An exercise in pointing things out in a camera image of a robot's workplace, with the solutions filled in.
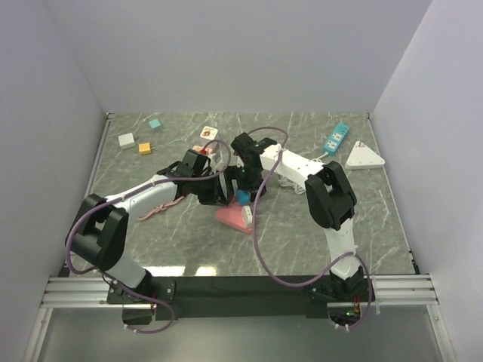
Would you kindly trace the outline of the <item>blue plug adapter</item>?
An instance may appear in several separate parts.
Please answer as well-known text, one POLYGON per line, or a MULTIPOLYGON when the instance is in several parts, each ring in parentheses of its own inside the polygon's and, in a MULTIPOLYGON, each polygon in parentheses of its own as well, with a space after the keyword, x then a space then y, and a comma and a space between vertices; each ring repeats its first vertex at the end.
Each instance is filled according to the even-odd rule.
POLYGON ((250 192, 242 191, 242 190, 239 189, 235 193, 235 197, 236 197, 236 200, 238 202, 238 205, 241 206, 241 207, 246 206, 251 202, 251 193, 250 192))

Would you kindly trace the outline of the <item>pink triangular socket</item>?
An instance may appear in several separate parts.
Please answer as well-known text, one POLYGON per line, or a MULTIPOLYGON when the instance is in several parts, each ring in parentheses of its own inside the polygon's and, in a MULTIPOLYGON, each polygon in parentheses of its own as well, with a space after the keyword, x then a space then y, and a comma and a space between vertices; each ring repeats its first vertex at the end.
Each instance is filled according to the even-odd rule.
POLYGON ((227 207, 221 207, 215 213, 215 218, 218 222, 227 225, 235 230, 251 234, 251 229, 245 229, 242 221, 242 207, 238 205, 237 201, 233 201, 227 207))

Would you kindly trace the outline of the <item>yellow plug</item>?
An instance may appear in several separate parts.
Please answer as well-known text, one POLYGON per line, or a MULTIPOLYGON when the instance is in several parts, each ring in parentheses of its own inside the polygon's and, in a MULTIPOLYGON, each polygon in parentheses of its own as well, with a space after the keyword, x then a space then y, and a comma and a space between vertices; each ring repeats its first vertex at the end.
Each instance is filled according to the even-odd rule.
POLYGON ((139 153, 141 155, 149 155, 152 153, 152 146, 151 143, 140 143, 139 144, 139 153))

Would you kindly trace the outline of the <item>teal cube plug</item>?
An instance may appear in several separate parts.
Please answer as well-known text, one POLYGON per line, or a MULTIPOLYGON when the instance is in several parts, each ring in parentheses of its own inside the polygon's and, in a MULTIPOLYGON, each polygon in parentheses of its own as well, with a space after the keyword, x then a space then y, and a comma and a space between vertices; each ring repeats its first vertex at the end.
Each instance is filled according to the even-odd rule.
POLYGON ((148 125, 151 130, 161 130, 163 127, 162 122, 157 118, 150 120, 148 125))

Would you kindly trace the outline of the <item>white square plug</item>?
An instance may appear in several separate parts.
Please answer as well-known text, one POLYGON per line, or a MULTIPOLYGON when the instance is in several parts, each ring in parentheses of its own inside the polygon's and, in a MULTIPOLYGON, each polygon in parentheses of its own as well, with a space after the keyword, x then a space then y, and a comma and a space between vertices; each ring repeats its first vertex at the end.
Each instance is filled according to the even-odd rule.
POLYGON ((118 144, 122 150, 131 149, 136 146, 136 141, 132 133, 125 133, 118 136, 118 144))

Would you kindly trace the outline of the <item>teal power strip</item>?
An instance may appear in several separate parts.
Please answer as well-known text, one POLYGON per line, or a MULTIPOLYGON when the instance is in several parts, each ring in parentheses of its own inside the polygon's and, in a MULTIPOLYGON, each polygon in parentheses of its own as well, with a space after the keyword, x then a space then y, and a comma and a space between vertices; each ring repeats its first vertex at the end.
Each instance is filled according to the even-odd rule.
POLYGON ((339 123, 332 131, 331 135, 325 141, 323 146, 324 152, 327 152, 329 156, 334 156, 342 143, 345 135, 349 132, 349 126, 344 123, 339 123))

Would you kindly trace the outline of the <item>white triangular socket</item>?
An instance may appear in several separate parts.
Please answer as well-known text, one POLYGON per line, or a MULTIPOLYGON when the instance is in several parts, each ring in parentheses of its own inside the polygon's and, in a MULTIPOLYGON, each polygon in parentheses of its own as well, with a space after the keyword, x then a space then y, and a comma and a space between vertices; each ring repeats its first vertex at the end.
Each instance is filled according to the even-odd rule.
POLYGON ((356 141, 346 160, 347 170, 378 169, 385 165, 385 160, 362 141, 356 141))

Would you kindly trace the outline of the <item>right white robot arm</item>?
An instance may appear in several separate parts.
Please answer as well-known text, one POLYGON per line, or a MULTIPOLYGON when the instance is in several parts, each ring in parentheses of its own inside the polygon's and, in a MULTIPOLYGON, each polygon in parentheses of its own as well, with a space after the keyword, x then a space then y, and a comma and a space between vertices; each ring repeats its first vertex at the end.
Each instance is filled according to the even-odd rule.
POLYGON ((347 301, 361 287, 369 287, 368 267, 357 254, 353 234, 357 199, 342 166, 336 161, 311 161, 270 138, 256 142, 249 133, 237 136, 231 147, 242 162, 237 180, 252 194, 254 217, 271 175, 283 176, 305 191, 310 216, 325 233, 331 262, 300 286, 325 292, 331 301, 347 301))

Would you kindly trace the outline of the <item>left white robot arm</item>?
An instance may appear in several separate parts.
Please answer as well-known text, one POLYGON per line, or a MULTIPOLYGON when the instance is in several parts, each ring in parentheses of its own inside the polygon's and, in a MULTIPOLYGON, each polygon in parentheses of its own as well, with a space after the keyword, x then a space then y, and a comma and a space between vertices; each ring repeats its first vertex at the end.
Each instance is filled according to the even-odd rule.
POLYGON ((66 238, 66 264, 77 275, 94 269, 124 284, 132 302, 146 301, 151 274, 125 252, 128 227, 156 207, 196 195, 201 204, 227 205, 221 179, 230 161, 218 166, 210 155, 186 151, 180 161, 161 169, 147 181, 105 198, 87 196, 66 238))

